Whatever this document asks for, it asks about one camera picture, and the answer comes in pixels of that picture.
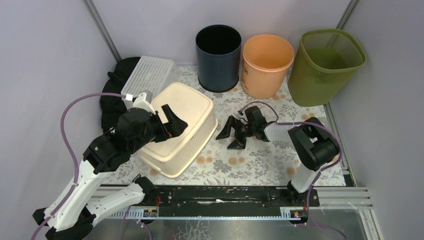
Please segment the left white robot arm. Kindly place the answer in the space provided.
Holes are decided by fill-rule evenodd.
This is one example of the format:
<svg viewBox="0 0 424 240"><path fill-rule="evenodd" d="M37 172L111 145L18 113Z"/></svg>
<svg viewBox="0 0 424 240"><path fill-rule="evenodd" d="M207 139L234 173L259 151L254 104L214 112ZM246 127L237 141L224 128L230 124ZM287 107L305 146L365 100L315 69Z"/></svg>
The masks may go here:
<svg viewBox="0 0 424 240"><path fill-rule="evenodd" d="M125 189L91 201L98 187L132 154L145 145L183 134L188 124L165 104L162 122L157 111L133 107L122 114L115 128L95 138L83 153L74 178L50 207L34 211L39 227L48 227L48 240L81 240L105 217L135 204L157 202L157 189L147 177L136 177Z"/></svg>

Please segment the cream perforated large basket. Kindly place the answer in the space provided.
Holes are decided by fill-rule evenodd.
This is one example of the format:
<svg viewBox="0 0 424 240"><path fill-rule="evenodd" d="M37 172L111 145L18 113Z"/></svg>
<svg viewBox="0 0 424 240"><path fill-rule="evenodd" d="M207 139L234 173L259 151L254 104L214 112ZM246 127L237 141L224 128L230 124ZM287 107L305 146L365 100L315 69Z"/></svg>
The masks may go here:
<svg viewBox="0 0 424 240"><path fill-rule="evenodd" d="M169 178L178 177L213 136L218 120L213 101L200 91L180 82L166 87L152 100L161 120L161 106L168 104L177 117L188 124L183 133L164 142L151 142L137 151L150 167Z"/></svg>

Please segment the white slotted basket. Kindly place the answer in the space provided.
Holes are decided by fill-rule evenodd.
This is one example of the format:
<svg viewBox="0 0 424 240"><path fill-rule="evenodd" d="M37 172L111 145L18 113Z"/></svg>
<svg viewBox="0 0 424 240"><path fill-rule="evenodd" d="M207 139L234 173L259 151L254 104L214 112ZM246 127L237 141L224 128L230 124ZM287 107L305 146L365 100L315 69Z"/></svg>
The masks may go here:
<svg viewBox="0 0 424 240"><path fill-rule="evenodd" d="M121 94L135 97L149 91L155 98L170 84L178 82L181 76L182 72L173 60L143 55L122 88Z"/></svg>

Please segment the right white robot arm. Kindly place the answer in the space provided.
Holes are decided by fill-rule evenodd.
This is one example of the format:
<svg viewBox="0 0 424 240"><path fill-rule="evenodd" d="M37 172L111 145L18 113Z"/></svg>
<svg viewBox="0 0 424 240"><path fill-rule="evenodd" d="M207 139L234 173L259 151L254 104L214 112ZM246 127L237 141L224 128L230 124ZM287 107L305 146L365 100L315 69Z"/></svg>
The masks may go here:
<svg viewBox="0 0 424 240"><path fill-rule="evenodd" d="M339 140L315 117L304 122L277 122L267 121L260 116L249 118L243 123L229 116L216 139L229 138L231 131L234 131L234 140L228 145L229 150L245 149L247 138L250 137L263 142L291 141L300 159L300 166L288 182L282 198L293 206L307 201L320 173L333 165L335 157L342 156Z"/></svg>

